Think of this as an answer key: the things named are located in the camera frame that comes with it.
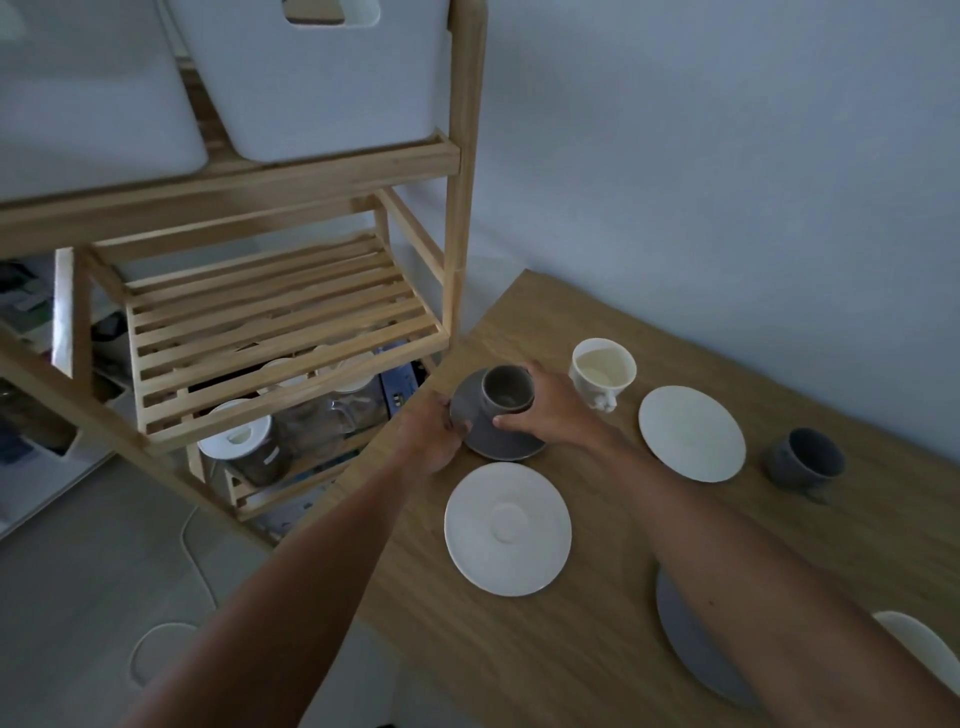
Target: wooden shelf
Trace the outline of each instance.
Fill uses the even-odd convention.
[[[204,138],[209,163],[189,177],[108,187],[0,205],[0,259],[57,248],[97,245],[106,263],[197,245],[187,234],[179,248],[167,235],[206,226],[295,214],[319,222],[373,209],[375,190],[456,175],[460,149],[442,133],[391,147],[260,164],[241,158],[229,142],[196,71],[181,75]],[[237,235],[227,230],[219,240]]]
[[[424,359],[456,339],[483,86],[485,0],[450,0],[447,27],[449,137],[437,131],[391,147],[260,164],[236,154],[199,76],[186,67],[184,84],[209,156],[204,169],[177,179],[0,204],[0,259],[57,251],[53,339],[59,342],[47,362],[0,327],[0,375],[233,532],[273,548],[274,539],[242,521],[277,501],[267,497],[264,504],[257,493],[239,507],[224,502],[206,482],[196,443],[361,376]],[[434,178],[446,178],[443,248],[391,189]],[[134,260],[362,212],[373,213],[373,230],[296,251],[131,283],[116,270]],[[396,266],[391,217],[441,283],[442,322]],[[87,322],[96,315],[94,281],[129,318],[136,429],[91,397]],[[364,352],[373,356],[327,369]],[[290,360],[262,369],[281,357]],[[300,375],[306,378],[270,390]],[[246,401],[211,411],[234,399]],[[158,457],[182,447],[189,472]],[[335,469],[280,489],[281,500],[322,485]]]
[[[340,443],[338,448],[322,459],[318,459],[315,455],[306,455],[298,459],[291,466],[290,472],[281,482],[268,488],[254,488],[246,480],[237,477],[233,473],[227,472],[227,488],[230,503],[237,509],[237,517],[241,521],[256,518],[261,513],[266,513],[281,503],[285,503],[295,497],[300,497],[321,483],[335,478],[342,470],[340,466],[346,465],[346,462],[327,468],[319,473],[310,474],[307,477],[303,477],[303,474],[309,473],[323,463],[335,460],[349,452],[365,448],[370,440],[376,437],[382,427],[383,425],[378,425],[347,437],[347,439]]]
[[[197,442],[447,343],[374,231],[128,287],[137,421],[154,452]],[[312,376],[396,342],[405,343],[357,366]],[[291,360],[260,369],[281,357]],[[310,377],[254,396],[299,375]],[[241,398],[252,399],[209,412]]]

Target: grey ceramic cup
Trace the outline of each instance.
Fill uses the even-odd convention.
[[[534,380],[523,367],[490,367],[480,382],[480,408],[488,417],[512,415],[534,403]]]
[[[843,474],[847,458],[822,432],[798,427],[763,456],[763,469],[781,488],[808,491]]]

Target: white mug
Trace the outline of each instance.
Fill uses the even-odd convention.
[[[615,341],[587,339],[573,350],[569,374],[591,409],[613,412],[616,396],[636,377],[636,362]]]

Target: white storage box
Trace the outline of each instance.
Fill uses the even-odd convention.
[[[206,159],[156,0],[0,0],[0,200]]]
[[[341,0],[343,25],[279,0],[168,0],[236,151],[261,162],[398,144],[434,130],[447,0]]]

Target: forearm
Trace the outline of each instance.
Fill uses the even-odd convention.
[[[295,726],[420,479],[395,461],[285,542],[137,702],[128,726]]]
[[[782,542],[619,433],[586,447],[691,609],[783,724],[956,719],[952,695]]]

